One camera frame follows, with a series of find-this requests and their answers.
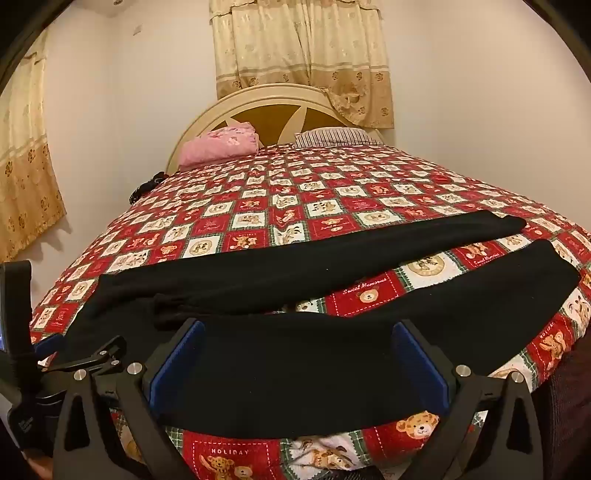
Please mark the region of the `black pants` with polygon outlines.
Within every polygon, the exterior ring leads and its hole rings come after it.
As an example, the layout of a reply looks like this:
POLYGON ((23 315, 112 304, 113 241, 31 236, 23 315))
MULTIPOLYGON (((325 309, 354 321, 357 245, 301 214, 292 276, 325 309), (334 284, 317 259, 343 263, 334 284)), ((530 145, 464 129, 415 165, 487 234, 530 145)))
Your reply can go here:
POLYGON ((434 407, 394 351, 411 321, 456 364, 486 375, 511 360, 575 290, 579 272, 537 240, 353 317, 294 310, 402 264, 517 234, 525 221, 488 211, 330 239, 186 258, 102 275, 68 328, 60 363, 115 336, 143 362, 189 318, 204 346, 175 369, 163 421, 232 439, 332 435, 434 407))

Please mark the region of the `black object beside bed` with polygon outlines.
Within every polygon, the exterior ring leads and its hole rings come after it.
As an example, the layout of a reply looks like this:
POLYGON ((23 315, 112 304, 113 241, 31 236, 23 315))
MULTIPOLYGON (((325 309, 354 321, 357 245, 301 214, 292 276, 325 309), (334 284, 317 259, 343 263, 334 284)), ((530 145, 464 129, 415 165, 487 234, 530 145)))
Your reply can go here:
POLYGON ((144 195, 151 192, 154 188, 160 185, 168 178, 168 175, 163 171, 156 173, 150 180, 139 185, 130 195, 129 204, 133 205, 140 200, 144 195))

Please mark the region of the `red patchwork bear bedspread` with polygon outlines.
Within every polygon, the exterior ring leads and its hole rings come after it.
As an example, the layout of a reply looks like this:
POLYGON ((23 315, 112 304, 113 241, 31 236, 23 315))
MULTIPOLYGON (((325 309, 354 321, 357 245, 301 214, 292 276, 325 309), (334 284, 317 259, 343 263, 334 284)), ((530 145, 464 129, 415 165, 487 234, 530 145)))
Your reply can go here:
POLYGON ((521 217, 525 228, 414 261, 301 302, 300 309, 360 315, 548 240, 578 269, 581 282, 530 344, 494 370, 497 377, 518 370, 536 388, 586 339, 589 233, 541 203, 387 146, 274 146, 169 177, 114 219, 61 274, 34 310, 32 336, 65 332, 103 274, 478 210, 521 217))

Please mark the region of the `striped pillow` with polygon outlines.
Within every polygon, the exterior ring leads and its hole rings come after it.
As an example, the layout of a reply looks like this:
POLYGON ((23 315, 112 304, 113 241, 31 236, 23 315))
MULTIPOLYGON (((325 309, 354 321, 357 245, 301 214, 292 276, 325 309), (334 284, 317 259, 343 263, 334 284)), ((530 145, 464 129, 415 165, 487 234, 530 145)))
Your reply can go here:
POLYGON ((383 144, 381 139, 370 136, 365 130, 351 127, 312 129, 297 133, 294 140, 294 147, 297 149, 383 144))

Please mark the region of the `pink folded blanket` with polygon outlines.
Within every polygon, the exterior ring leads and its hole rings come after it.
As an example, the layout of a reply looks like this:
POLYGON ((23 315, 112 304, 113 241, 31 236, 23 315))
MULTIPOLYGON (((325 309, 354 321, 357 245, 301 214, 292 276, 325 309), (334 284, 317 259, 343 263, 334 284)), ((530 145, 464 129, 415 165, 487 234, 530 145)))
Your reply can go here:
POLYGON ((249 122, 222 127, 201 134, 183 144, 178 169, 189 170, 259 152, 259 134, 249 122))

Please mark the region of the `cream wooden headboard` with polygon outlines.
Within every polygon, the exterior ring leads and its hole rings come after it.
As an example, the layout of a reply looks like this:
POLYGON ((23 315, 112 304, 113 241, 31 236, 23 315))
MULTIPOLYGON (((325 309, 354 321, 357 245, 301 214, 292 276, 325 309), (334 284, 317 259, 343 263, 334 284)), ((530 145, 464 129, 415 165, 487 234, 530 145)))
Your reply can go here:
POLYGON ((290 83, 249 87, 218 100, 190 123, 172 150, 165 172, 173 174, 183 144, 224 126, 249 122, 263 146, 293 143, 297 133, 321 127, 351 127, 322 90, 290 83))

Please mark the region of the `beige curtain behind headboard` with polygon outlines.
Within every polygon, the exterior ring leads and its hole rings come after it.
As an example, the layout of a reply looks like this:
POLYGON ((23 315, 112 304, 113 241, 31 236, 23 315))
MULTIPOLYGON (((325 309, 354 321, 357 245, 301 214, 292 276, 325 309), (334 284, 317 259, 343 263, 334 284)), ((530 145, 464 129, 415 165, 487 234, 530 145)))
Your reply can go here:
POLYGON ((271 83, 318 88, 346 121, 394 127, 377 1, 212 1, 216 93, 271 83))

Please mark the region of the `beige curtain on side wall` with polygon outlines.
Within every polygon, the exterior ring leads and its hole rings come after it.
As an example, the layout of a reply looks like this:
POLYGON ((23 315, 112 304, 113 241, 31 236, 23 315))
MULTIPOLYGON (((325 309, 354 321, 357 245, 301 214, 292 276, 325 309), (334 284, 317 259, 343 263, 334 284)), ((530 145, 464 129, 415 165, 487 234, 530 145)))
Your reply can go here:
POLYGON ((0 249, 11 261, 66 215, 44 119, 43 31, 1 94, 0 249))

